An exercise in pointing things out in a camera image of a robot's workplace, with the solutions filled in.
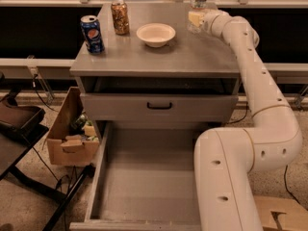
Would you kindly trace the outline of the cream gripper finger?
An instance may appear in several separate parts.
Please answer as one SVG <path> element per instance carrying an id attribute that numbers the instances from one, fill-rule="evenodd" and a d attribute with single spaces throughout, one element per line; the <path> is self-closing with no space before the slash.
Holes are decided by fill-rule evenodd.
<path id="1" fill-rule="evenodd" d="M 205 13 L 203 12 L 189 12 L 189 21 L 195 27 L 200 27 L 205 22 Z"/>

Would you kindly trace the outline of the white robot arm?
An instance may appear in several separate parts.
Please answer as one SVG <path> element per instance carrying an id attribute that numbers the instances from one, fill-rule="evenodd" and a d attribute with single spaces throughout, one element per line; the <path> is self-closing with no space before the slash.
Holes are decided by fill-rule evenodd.
<path id="1" fill-rule="evenodd" d="M 219 127 L 194 147 L 202 231 L 263 231 L 247 174 L 289 164 L 302 133 L 288 101 L 256 52 L 259 36 L 246 19 L 221 10 L 190 12 L 189 21 L 221 39 L 235 54 L 252 114 L 252 127 Z"/>

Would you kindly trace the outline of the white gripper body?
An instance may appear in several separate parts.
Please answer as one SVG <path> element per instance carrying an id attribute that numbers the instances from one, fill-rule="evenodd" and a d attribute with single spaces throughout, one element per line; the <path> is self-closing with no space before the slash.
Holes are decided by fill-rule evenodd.
<path id="1" fill-rule="evenodd" d="M 220 38 L 225 25 L 232 20 L 232 16 L 221 10 L 207 10 L 203 18 L 204 31 L 213 37 Z"/>

